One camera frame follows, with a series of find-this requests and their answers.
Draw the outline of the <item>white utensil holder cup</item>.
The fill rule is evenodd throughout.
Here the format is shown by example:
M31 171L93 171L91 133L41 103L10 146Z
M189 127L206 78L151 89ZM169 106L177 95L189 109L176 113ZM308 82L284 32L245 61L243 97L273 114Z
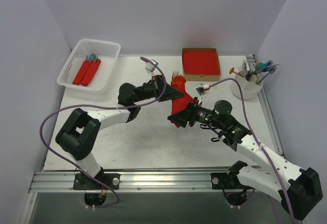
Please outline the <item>white utensil holder cup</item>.
M263 82L257 84L256 75L252 75L249 81L239 75L235 75L235 79L241 87L244 100L251 100L255 98L263 87Z

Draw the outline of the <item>teal spoon in cup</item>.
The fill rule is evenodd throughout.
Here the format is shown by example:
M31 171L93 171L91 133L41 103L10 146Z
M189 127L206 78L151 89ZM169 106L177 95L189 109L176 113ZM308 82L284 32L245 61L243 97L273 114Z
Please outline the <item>teal spoon in cup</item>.
M264 63L262 63L262 62L258 62L258 63L256 63L256 65L255 65L255 71L256 72L260 72L262 69L264 69L265 68L265 64Z

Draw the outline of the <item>blue plastic fork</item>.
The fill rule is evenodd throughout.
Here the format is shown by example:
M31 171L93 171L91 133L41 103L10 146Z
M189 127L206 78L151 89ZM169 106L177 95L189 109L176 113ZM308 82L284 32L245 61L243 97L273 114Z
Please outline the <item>blue plastic fork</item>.
M262 77L257 84L261 83L268 75L273 74L277 67L279 66L279 64L274 64L274 62L272 60L267 61L265 64L265 68L262 69L260 72L257 72L258 74L260 73L266 73L266 75L264 77Z

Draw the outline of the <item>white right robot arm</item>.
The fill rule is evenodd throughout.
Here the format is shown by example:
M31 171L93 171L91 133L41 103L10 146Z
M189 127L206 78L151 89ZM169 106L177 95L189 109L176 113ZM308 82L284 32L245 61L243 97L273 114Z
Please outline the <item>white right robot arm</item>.
M232 105L219 100L213 109L201 106L197 99L177 98L172 101L168 120L177 127L200 123L217 135L217 140L261 167L252 168L237 161L227 171L227 183L237 188L247 186L279 201L289 214L304 220L322 200L319 174L312 168L303 169L260 142L254 133L231 115Z

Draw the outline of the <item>silver metal fork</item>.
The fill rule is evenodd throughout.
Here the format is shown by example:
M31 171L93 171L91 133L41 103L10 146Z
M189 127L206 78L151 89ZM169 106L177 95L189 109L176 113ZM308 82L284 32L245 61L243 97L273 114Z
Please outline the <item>silver metal fork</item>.
M253 70L249 70L247 68L247 60L244 59L242 62L242 65L238 67L238 70L241 74L241 76L243 76L247 81L250 80L250 78L253 76L254 71Z

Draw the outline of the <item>teal spoon in basket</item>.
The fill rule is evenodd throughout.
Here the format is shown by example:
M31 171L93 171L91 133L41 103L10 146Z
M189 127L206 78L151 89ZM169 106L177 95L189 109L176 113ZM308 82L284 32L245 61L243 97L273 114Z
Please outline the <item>teal spoon in basket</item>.
M98 55L95 54L95 53L90 54L89 57L88 57L88 61L94 61L94 62L97 62L98 59L99 59L99 58L98 58Z

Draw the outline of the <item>white plastic basket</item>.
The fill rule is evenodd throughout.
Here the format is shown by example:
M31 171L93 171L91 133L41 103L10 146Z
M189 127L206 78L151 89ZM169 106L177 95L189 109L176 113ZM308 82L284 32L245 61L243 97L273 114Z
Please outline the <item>white plastic basket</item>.
M57 77L61 86L90 94L103 94L108 87L121 45L82 39L74 47Z

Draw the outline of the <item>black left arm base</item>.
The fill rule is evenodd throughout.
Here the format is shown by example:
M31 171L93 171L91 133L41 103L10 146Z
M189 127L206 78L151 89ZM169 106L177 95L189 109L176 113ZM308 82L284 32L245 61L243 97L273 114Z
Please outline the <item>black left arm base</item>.
M120 187L121 175L118 173L100 172L95 181L83 173L75 175L73 190L83 191L82 200L90 208L106 208L119 203L116 190Z

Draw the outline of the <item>brown cardboard box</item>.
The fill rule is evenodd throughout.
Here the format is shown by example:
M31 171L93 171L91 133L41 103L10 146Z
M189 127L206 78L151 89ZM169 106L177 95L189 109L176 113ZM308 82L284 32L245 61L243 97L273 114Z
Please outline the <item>brown cardboard box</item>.
M183 48L183 75L186 81L219 81L220 61L215 48Z

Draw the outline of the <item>red napkin stack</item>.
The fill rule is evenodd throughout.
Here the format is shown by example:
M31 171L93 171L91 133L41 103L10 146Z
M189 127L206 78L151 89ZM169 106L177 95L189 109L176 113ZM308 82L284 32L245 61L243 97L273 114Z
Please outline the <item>red napkin stack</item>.
M220 74L217 54L213 51L184 52L182 54L183 70L192 75Z

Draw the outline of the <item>orange plastic spoon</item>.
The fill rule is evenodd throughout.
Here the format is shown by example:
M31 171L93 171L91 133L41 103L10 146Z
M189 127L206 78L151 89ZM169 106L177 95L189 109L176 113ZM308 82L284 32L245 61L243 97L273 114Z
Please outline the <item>orange plastic spoon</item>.
M182 85L182 84L183 84L183 78L180 75L178 75L177 77L175 77L171 81L171 86L174 86L174 85Z

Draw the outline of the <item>red rolled napkin left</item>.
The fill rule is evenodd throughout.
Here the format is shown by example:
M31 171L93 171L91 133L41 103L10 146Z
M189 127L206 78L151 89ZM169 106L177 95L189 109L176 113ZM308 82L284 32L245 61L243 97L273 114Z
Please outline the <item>red rolled napkin left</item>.
M87 73L89 67L91 66L92 61L84 61L78 71L78 73L76 74L74 80L73 80L73 84L74 85L80 85L81 81L83 80L85 74Z

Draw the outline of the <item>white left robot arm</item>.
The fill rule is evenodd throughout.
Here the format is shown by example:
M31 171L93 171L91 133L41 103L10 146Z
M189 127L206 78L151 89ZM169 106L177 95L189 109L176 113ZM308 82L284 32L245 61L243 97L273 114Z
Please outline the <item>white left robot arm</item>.
M173 88L161 75L141 86L124 83L120 86L118 108L112 110L72 111L55 141L86 172L85 183L92 189L103 184L103 168L92 154L98 132L104 128L133 121L141 107L136 102L157 98L159 102L182 98L183 92Z

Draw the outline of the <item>red paper napkin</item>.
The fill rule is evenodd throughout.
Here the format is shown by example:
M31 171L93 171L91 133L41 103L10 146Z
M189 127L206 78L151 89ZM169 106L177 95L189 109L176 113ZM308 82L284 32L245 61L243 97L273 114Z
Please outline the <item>red paper napkin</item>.
M194 100L194 98L186 92L185 84L171 86L184 93L183 98L172 100L172 111L171 111L172 115L185 109L188 106L189 102Z

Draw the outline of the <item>aluminium rail frame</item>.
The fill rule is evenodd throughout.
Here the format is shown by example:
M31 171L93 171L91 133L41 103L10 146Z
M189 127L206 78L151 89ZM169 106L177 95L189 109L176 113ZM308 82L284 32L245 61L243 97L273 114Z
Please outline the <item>aluminium rail frame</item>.
M76 164L74 159L56 143L55 138L76 108L84 111L118 108L119 88L123 83L141 86L152 78L145 70L147 62L151 59L158 63L154 74L162 75L169 85L174 71L178 71L179 74L183 72L180 56L141 58L126 56L118 59L104 95L84 94L72 88L65 90L61 109L57 111L58 118L53 138L45 144L48 154L43 171L37 173L32 180L33 192L73 190L77 173L83 173L96 180ZM269 130L260 100L256 98L244 101L231 91L233 86L240 85L228 71L231 67L241 65L244 59L244 56L219 58L220 81L208 82L210 90L201 106L213 109L219 100L230 102L232 116L250 129L263 143L263 139L269 138ZM186 90L198 100L196 85L197 82L189 81L186 83ZM212 142L212 138L217 135L209 129L202 129L200 123L185 128L171 123L168 120L168 116L171 115L171 101L159 102L152 98L136 102L136 106L141 107L141 110L133 121L116 124L98 132L92 154L103 168L103 173L121 175L120 187L116 193L127 190L156 192L212 190L211 173L227 173L237 161L261 170L256 163L224 143ZM265 145L276 152L271 143Z

